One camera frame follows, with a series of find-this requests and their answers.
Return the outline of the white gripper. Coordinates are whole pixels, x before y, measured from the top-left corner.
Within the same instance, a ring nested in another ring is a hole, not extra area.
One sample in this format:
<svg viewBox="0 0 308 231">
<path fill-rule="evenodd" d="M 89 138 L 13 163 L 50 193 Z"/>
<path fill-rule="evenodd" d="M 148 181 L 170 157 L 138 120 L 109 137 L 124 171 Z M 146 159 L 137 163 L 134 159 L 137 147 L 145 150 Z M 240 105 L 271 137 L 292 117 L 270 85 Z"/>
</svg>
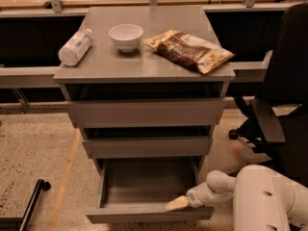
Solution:
<svg viewBox="0 0 308 231">
<path fill-rule="evenodd" d="M 199 208 L 205 206 L 210 201 L 212 190 L 206 182 L 201 183 L 186 192 L 186 196 L 181 195 L 166 204 L 167 211 L 181 210 L 188 206 Z"/>
</svg>

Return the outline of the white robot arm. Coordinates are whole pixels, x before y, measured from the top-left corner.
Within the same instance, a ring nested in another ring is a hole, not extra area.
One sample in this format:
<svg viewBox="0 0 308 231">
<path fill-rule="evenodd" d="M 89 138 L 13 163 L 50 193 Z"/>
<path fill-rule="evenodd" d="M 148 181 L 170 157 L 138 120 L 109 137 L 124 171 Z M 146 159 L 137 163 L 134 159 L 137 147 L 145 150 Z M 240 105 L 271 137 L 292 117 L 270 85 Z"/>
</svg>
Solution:
<svg viewBox="0 0 308 231">
<path fill-rule="evenodd" d="M 268 167 L 250 165 L 236 176 L 212 170 L 206 181 L 166 205 L 168 211 L 233 201 L 234 231 L 308 229 L 308 189 Z"/>
</svg>

